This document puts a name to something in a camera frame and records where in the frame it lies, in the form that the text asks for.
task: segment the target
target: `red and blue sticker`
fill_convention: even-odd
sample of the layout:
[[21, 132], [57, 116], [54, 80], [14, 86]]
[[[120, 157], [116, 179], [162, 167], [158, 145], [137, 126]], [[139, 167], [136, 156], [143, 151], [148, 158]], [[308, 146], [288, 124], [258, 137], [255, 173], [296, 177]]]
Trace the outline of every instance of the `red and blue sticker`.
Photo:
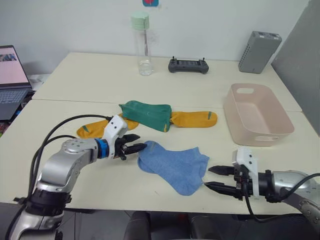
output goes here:
[[157, 7], [159, 5], [159, 0], [142, 0], [145, 7]]

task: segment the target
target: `laptop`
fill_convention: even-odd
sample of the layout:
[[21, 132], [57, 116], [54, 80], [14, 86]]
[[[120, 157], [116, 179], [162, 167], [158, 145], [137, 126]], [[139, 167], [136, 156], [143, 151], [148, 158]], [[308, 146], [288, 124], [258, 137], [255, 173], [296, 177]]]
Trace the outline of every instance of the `laptop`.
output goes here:
[[0, 121], [11, 119], [31, 90], [14, 46], [0, 46]]

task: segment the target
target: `clear plastic bottle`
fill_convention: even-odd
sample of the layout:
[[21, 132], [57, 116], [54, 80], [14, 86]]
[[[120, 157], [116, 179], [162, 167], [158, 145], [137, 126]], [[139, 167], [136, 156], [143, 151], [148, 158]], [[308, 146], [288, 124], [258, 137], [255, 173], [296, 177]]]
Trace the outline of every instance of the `clear plastic bottle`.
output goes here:
[[148, 38], [149, 14], [143, 11], [135, 12], [131, 16], [131, 23], [139, 73], [142, 76], [149, 76], [153, 71]]

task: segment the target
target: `gray box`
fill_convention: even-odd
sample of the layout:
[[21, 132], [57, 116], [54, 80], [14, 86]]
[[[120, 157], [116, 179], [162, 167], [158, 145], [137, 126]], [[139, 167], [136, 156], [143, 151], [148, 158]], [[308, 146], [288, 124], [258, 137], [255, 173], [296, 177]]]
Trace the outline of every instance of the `gray box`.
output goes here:
[[239, 71], [260, 74], [281, 42], [277, 33], [253, 31], [238, 64]]

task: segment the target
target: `game controller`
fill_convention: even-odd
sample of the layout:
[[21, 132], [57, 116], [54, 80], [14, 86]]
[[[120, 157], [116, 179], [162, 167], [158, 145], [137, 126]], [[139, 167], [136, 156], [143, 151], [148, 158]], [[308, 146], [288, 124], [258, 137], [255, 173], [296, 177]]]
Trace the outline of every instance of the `game controller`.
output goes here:
[[209, 66], [205, 61], [205, 58], [198, 61], [190, 60], [177, 60], [174, 56], [170, 59], [168, 69], [170, 73], [175, 72], [200, 72], [206, 74], [209, 70]]

